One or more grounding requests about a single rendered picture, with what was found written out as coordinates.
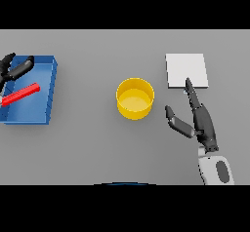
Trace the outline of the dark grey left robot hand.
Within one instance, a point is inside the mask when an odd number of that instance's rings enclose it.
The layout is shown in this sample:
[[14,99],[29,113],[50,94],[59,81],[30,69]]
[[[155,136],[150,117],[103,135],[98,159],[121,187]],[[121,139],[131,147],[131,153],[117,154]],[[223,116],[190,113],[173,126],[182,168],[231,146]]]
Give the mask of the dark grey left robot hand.
[[34,67],[34,56],[29,56],[23,63],[10,69],[15,56],[15,53],[11,53],[0,59],[0,94],[6,82],[16,81]]

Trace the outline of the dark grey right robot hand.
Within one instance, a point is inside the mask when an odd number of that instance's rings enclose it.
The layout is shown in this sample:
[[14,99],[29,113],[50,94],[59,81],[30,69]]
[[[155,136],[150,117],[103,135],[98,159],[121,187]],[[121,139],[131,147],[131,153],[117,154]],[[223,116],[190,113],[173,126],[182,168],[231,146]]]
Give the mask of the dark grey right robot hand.
[[197,141],[204,146],[206,153],[218,151],[219,146],[211,115],[205,105],[199,101],[189,78],[186,79],[186,92],[193,115],[193,126],[178,118],[173,109],[166,105],[165,111],[169,126],[187,138],[196,137]]

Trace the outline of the red beaker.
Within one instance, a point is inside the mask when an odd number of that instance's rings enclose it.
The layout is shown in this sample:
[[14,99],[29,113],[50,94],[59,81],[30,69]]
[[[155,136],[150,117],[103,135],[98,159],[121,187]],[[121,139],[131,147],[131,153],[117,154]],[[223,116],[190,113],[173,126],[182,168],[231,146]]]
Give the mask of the red beaker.
[[11,103],[21,100],[24,97],[30,96],[34,93],[40,91],[40,86],[37,83],[32,83],[31,85],[22,88],[16,92],[13,92],[5,97],[0,97],[0,106],[7,106]]

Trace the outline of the yellow bowl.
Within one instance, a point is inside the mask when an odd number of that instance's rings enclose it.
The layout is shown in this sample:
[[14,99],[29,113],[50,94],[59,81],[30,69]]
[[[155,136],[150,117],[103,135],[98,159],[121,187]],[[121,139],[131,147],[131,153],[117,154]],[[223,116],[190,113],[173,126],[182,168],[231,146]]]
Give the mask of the yellow bowl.
[[119,113],[127,119],[138,121],[150,112],[154,89],[142,78],[128,78],[117,87],[115,98]]

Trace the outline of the pale square measuring scale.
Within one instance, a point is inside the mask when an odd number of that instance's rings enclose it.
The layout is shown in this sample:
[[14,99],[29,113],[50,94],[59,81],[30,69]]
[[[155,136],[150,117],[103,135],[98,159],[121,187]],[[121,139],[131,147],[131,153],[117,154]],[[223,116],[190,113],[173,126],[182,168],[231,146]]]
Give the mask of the pale square measuring scale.
[[209,87],[204,55],[167,54],[165,60],[169,89],[183,89],[187,78],[195,88]]

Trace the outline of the blue tray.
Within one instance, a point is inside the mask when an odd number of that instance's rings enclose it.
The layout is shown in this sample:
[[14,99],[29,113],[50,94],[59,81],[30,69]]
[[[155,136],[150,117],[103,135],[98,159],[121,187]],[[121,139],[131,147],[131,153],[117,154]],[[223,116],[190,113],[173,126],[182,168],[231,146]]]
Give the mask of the blue tray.
[[0,96],[5,98],[26,89],[27,96],[0,107],[0,123],[6,125],[48,125],[57,78],[54,56],[35,56],[33,68],[16,81],[7,82]]

